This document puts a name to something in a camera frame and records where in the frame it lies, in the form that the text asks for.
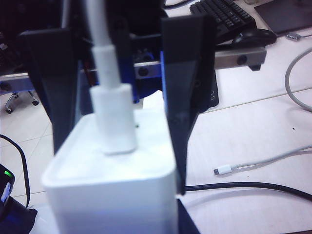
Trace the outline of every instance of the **black cable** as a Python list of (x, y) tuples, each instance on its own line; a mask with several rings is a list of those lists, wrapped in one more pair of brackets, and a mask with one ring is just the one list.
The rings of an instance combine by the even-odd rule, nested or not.
[(306, 200), (312, 201), (312, 195), (306, 192), (293, 189), (287, 186), (260, 182), (232, 182), (232, 183), (218, 183), (218, 184), (203, 184), (186, 186), (186, 191), (198, 191), (198, 190), (209, 190), (209, 189), (224, 189), (224, 188), (262, 188), (262, 189), (272, 189), (277, 191), (286, 192)]
[(26, 207), (28, 207), (29, 201), (30, 201), (30, 186), (29, 186), (26, 156), (25, 156), (23, 150), (21, 149), (21, 147), (19, 145), (17, 145), (14, 141), (12, 141), (10, 138), (8, 138), (7, 136), (1, 135), (1, 134), (0, 134), (0, 138), (5, 139), (6, 141), (10, 142), (12, 145), (15, 146), (15, 148), (17, 148), (17, 150), (20, 153), (21, 161), (23, 164), (25, 188), (26, 188)]
[(195, 1), (195, 0), (183, 0), (183, 1), (181, 1), (179, 3), (176, 3), (176, 4), (173, 4), (173, 5), (166, 5), (165, 4), (163, 6), (163, 9), (165, 9), (165, 10), (175, 9), (175, 8), (178, 8), (178, 7), (181, 7), (181, 6), (185, 6), (185, 5), (189, 4), (192, 1)]

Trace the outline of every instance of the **chair wheel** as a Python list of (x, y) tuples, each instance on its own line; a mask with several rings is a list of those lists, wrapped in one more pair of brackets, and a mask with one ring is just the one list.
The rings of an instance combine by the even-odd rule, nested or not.
[(33, 105), (34, 106), (37, 106), (39, 104), (39, 101), (38, 100), (33, 100)]
[(5, 109), (6, 113), (11, 114), (13, 112), (13, 110), (11, 108), (6, 108)]

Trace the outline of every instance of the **cable connector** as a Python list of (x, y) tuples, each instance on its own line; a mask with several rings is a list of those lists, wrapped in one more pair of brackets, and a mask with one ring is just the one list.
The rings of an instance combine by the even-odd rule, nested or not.
[(228, 165), (224, 165), (224, 166), (220, 166), (220, 167), (217, 167), (216, 169), (214, 169), (214, 174), (215, 175), (224, 175), (224, 174), (227, 174), (227, 173), (231, 173), (232, 172), (232, 168), (231, 166), (228, 164)]

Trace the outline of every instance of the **white cable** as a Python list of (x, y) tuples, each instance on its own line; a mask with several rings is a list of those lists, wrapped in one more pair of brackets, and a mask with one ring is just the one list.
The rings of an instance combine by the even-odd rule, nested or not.
[(290, 77), (290, 74), (292, 72), (292, 69), (293, 67), (296, 65), (296, 63), (298, 61), (300, 61), (305, 55), (309, 54), (312, 52), (312, 47), (309, 48), (308, 50), (304, 51), (302, 54), (298, 55), (292, 62), (291, 64), (289, 65), (288, 69), (287, 69), (287, 72), (286, 72), (286, 75), (285, 75), (285, 87), (286, 87), (286, 91), (289, 95), (289, 97), (295, 102), (297, 103), (299, 106), (301, 106), (303, 109), (307, 110), (307, 111), (310, 111), (312, 112), (312, 106), (309, 106), (305, 103), (303, 103), (302, 101), (300, 101), (299, 99), (297, 99), (291, 88), (290, 88), (290, 83), (289, 83), (289, 77)]
[(132, 87), (121, 84), (115, 46), (110, 39), (105, 0), (87, 0), (86, 11), (99, 85), (90, 89), (102, 150), (108, 155), (137, 148)]
[(312, 148), (312, 145), (298, 148), (298, 149), (283, 153), (275, 157), (264, 159), (264, 160), (259, 160), (259, 161), (249, 162), (249, 163), (242, 163), (242, 164), (234, 164), (234, 165), (228, 164), (228, 165), (220, 166), (214, 169), (214, 174), (224, 175), (227, 173), (231, 173), (232, 171), (236, 169), (259, 166), (259, 165), (264, 165), (264, 164), (266, 165), (266, 164), (273, 163), (273, 162), (279, 161), (281, 159), (284, 159), (290, 156), (312, 154), (312, 151), (303, 151), (303, 150), (310, 149), (310, 148)]

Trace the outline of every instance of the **white usb cable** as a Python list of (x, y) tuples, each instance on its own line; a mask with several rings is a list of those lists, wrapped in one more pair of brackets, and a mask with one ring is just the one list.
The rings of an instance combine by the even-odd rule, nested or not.
[(230, 164), (223, 165), (223, 166), (220, 166), (220, 167), (217, 167), (216, 169), (214, 169), (214, 174), (215, 175), (224, 175), (224, 174), (231, 173), (237, 169), (248, 168), (248, 167), (253, 167), (253, 166), (260, 166), (260, 165), (267, 165), (270, 163), (274, 163), (276, 161), (279, 161), (281, 159), (284, 159), (284, 158), (290, 157), (290, 156), (312, 154), (311, 150), (310, 151), (304, 151), (304, 150), (310, 149), (310, 148), (312, 148), (312, 145), (301, 147), (301, 148), (283, 153), (283, 154), (275, 156), (275, 157), (264, 159), (264, 160), (259, 160), (259, 161), (249, 162), (249, 163), (233, 164), (233, 165), (230, 165)]

